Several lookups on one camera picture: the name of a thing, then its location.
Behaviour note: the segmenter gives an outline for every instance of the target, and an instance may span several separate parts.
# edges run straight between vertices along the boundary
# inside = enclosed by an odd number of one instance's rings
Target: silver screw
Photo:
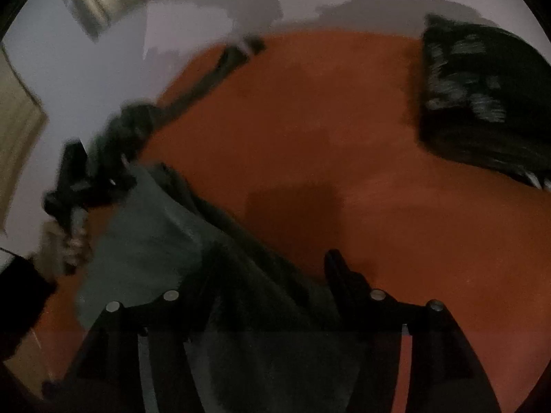
[[[374,299],[375,301],[382,301],[386,298],[386,293],[384,290],[381,290],[379,288],[374,288],[369,296],[371,297],[371,299]]]
[[[165,292],[163,295],[163,298],[166,301],[176,301],[180,294],[176,290],[169,290],[168,292]]]
[[[441,312],[441,311],[444,310],[444,303],[442,303],[441,301],[438,301],[437,299],[432,299],[431,301],[429,301],[429,307],[432,310],[436,310],[437,312]]]
[[[105,310],[111,313],[117,312],[120,306],[121,304],[118,301],[111,301],[105,306]]]

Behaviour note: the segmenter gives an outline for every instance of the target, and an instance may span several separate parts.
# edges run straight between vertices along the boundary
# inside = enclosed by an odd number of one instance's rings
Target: white floor
[[[155,99],[198,49],[245,32],[342,26],[420,35],[423,17],[489,21],[551,60],[551,44],[522,0],[156,0],[94,43],[62,0],[29,0],[4,38],[18,73],[49,123],[19,179],[0,245],[34,250],[63,143],[86,144],[124,101]]]

